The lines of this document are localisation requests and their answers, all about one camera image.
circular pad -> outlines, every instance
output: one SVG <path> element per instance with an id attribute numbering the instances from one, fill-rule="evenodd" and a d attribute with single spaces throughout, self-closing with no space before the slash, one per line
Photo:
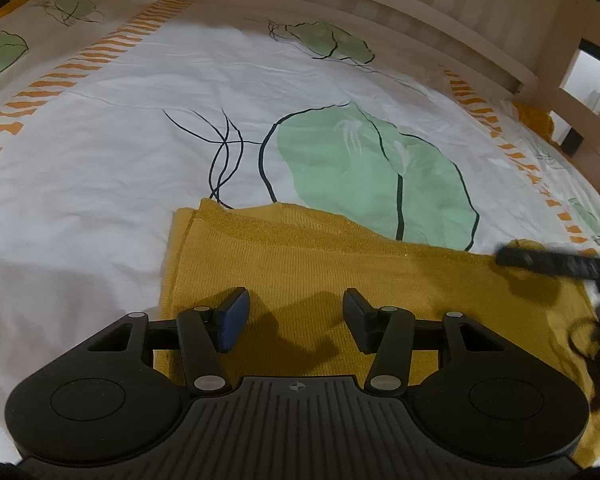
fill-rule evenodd
<path id="1" fill-rule="evenodd" d="M 466 354 L 416 391 L 418 421 L 433 439 L 494 465 L 525 465 L 574 451 L 589 416 L 576 384 L 522 350 Z"/>
<path id="2" fill-rule="evenodd" d="M 479 412 L 501 420 L 523 420 L 534 416 L 544 400 L 535 386 L 510 378 L 487 379 L 469 392 L 472 405 Z"/>
<path id="3" fill-rule="evenodd" d="M 98 420 L 117 411 L 125 391 L 106 379 L 78 379 L 60 386 L 51 396 L 54 411 L 69 420 Z"/>

white bedsheet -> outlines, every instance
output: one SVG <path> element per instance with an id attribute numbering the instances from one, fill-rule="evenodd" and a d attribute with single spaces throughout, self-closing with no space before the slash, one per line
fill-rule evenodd
<path id="1" fill-rule="evenodd" d="M 514 238 L 600 253 L 590 184 L 504 108 L 478 104 L 497 118 L 493 138 L 440 67 L 333 25 L 187 2 L 109 38 L 135 46 L 98 43 L 155 1 L 35 0 L 0 20 L 2 64 L 23 49 L 13 36 L 26 42 L 0 72 L 0 461 L 18 458 L 10 390 L 124 313 L 156 314 L 171 215 L 202 197 L 301 203 L 476 253 Z M 91 43 L 114 50 L 78 54 Z M 95 59 L 109 62 L 71 67 Z"/>

orange striped border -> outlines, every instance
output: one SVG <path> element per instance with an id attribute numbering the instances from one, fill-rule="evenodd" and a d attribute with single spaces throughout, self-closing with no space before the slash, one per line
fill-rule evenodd
<path id="1" fill-rule="evenodd" d="M 509 157 L 519 171 L 524 173 L 531 186 L 535 187 L 538 192 L 542 194 L 547 207 L 552 209 L 564 225 L 564 229 L 571 243 L 580 248 L 583 244 L 590 242 L 589 238 L 584 235 L 584 232 L 579 225 L 576 224 L 571 215 L 564 210 L 564 206 L 559 201 L 554 200 L 551 191 L 542 181 L 540 169 L 534 164 L 534 161 L 530 161 L 526 158 L 526 155 L 520 152 L 515 144 L 512 144 L 500 136 L 502 133 L 500 120 L 495 111 L 492 108 L 489 108 L 487 101 L 477 95 L 474 89 L 458 74 L 451 70 L 445 70 L 444 72 L 449 78 L 451 91 L 458 104 L 461 105 L 471 117 L 489 129 L 491 138 L 496 143 L 496 146 L 505 152 L 505 155 Z M 598 254 L 593 248 L 582 249 L 580 250 L 580 253 L 589 256 Z"/>
<path id="2" fill-rule="evenodd" d="M 17 135 L 24 124 L 14 118 L 31 116 L 52 98 L 59 96 L 89 74 L 100 70 L 125 52 L 141 43 L 147 36 L 159 30 L 168 20 L 180 14 L 192 4 L 192 0 L 157 0 L 133 16 L 124 25 L 91 43 L 52 72 L 34 81 L 28 88 L 17 93 L 14 99 L 0 108 L 0 132 Z M 78 73 L 66 72 L 77 70 Z"/>

folded yellow cloth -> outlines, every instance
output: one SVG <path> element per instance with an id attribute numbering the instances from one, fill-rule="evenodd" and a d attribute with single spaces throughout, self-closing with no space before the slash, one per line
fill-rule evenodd
<path id="1" fill-rule="evenodd" d="M 227 211 L 203 200 L 198 210 L 179 209 L 160 297 L 163 317 L 216 306 L 235 286 L 249 290 L 251 314 L 234 350 L 221 357 L 234 384 L 250 374 L 355 374 L 362 384 L 373 356 L 358 352 L 342 319 L 342 293 L 355 287 L 372 305 L 400 306 L 419 319 L 464 312 L 592 394 L 585 365 L 567 343 L 568 327 L 592 317 L 578 282 L 499 268 L 491 256 L 395 242 L 297 205 Z M 174 354 L 161 354 L 157 368 L 173 377 Z M 415 352 L 410 383 L 436 369 L 436 352 Z M 586 466 L 599 455 L 597 413 L 576 460 Z"/>
<path id="2" fill-rule="evenodd" d="M 535 108 L 515 101 L 513 101 L 513 105 L 518 112 L 518 120 L 522 124 L 532 132 L 538 134 L 554 148 L 560 151 L 562 150 L 560 145 L 552 139 L 552 135 L 554 134 L 554 120 L 551 118 L 551 115 L 540 108 Z"/>

wooden bed post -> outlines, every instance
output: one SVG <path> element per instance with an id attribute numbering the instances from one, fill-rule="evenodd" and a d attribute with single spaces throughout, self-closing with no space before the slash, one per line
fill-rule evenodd
<path id="1" fill-rule="evenodd" d="M 538 84 L 536 88 L 522 88 L 520 101 L 547 112 L 553 109 L 555 93 L 571 72 L 594 3 L 595 0 L 561 1 L 536 69 Z"/>

